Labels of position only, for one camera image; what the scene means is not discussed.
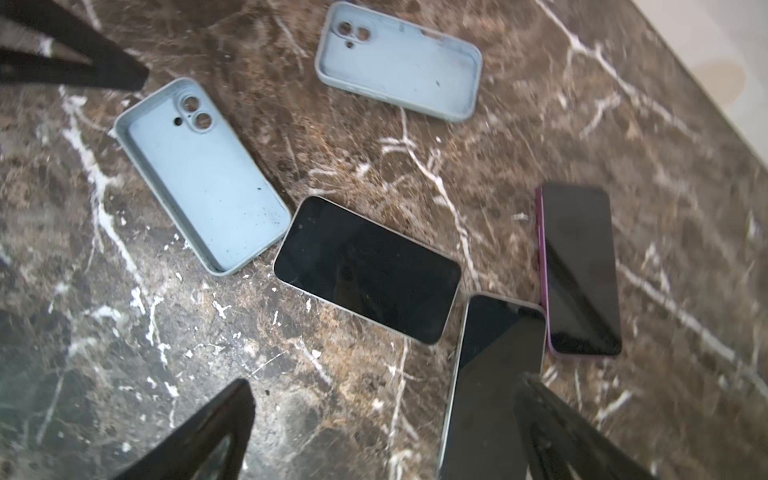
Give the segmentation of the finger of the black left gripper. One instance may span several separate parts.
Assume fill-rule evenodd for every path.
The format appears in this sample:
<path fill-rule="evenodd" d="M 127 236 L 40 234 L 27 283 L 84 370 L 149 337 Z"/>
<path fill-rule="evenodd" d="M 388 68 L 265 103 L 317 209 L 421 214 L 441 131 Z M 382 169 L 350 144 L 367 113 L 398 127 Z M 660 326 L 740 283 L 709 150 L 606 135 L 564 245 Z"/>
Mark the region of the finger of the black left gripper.
<path fill-rule="evenodd" d="M 147 66 L 54 1 L 3 1 L 1 18 L 63 48 L 57 55 L 3 47 L 3 84 L 53 84 L 135 92 L 144 88 L 149 77 Z"/>

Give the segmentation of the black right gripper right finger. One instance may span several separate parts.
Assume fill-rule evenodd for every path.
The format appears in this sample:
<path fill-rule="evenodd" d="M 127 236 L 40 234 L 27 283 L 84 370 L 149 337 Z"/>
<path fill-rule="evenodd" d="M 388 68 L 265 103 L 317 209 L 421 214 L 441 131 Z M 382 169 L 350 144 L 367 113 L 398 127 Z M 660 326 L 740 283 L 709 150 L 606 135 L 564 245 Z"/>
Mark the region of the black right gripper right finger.
<path fill-rule="evenodd" d="M 651 479 L 538 376 L 524 373 L 512 387 L 512 407 L 533 479 Z"/>

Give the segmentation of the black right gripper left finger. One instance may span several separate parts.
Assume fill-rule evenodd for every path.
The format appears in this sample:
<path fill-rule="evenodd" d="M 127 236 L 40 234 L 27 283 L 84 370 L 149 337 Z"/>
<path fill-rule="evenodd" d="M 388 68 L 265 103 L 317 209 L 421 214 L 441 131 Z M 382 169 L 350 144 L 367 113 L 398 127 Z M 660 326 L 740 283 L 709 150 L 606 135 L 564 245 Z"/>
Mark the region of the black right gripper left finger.
<path fill-rule="evenodd" d="M 255 418 L 249 382 L 238 378 L 119 479 L 237 479 Z"/>

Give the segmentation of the black phone silver edge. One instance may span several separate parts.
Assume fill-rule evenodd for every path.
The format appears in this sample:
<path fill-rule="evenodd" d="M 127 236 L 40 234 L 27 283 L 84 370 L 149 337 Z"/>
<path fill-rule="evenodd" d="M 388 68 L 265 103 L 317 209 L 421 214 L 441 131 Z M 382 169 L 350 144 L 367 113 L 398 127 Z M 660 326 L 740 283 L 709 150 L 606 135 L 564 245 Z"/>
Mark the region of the black phone silver edge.
<path fill-rule="evenodd" d="M 299 205 L 275 258 L 283 283 L 426 345 L 441 338 L 460 264 L 320 196 Z"/>

